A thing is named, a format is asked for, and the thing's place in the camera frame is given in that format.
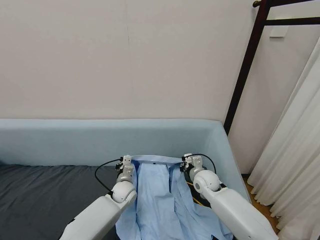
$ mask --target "dark gray mattress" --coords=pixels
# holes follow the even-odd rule
[[[95,166],[0,165],[0,240],[57,240],[66,225],[107,193],[95,179]],[[112,188],[114,167],[102,167]],[[118,239],[113,228],[104,239]]]

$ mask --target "white curtain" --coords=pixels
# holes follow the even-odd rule
[[[248,183],[282,240],[320,235],[320,39]]]

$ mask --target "wooden clothes rack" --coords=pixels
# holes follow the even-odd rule
[[[235,84],[234,92],[231,98],[228,112],[224,121],[224,130],[229,134],[232,122],[234,120],[237,107],[244,90],[248,74],[254,60],[259,41],[265,26],[284,26],[284,25],[320,25],[320,17],[304,17],[304,18],[289,18],[289,19],[275,19],[267,20],[270,8],[288,4],[296,4],[302,2],[309,2],[314,0],[261,0],[255,1],[253,7],[259,6],[257,16],[254,21],[253,29],[249,39],[248,46],[245,51],[241,69],[238,79]]]

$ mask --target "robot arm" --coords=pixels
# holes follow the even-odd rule
[[[132,204],[137,192],[131,183],[131,157],[117,164],[120,174],[112,194],[99,197],[76,216],[64,229],[60,240],[100,240],[116,224],[121,213]],[[199,156],[185,157],[185,164],[195,190],[207,199],[211,209],[238,240],[277,240],[269,221],[239,193],[227,188],[218,176],[202,167]]]
[[[99,197],[80,212],[65,227],[60,240],[101,240],[116,224],[122,212],[136,200],[131,157],[124,156],[117,164],[117,169],[120,174],[111,194]]]
[[[186,163],[195,190],[238,240],[279,239],[265,216],[238,192],[222,184],[214,172],[203,169],[200,156],[186,157]]]

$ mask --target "light blue headboard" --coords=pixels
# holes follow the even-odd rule
[[[179,158],[186,153],[210,156],[221,180],[247,197],[219,121],[0,119],[2,164],[97,166],[126,154]]]

